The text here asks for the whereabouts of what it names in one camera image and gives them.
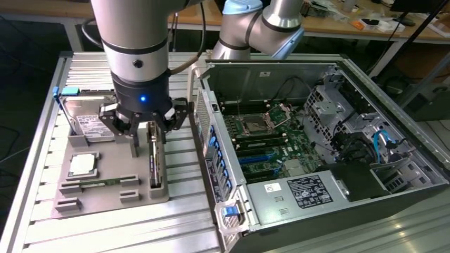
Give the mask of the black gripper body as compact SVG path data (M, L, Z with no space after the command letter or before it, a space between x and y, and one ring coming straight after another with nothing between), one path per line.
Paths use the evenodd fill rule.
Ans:
M123 80L111 73L118 110L120 114L151 113L166 114L173 107L169 94L169 69L152 80L135 82Z

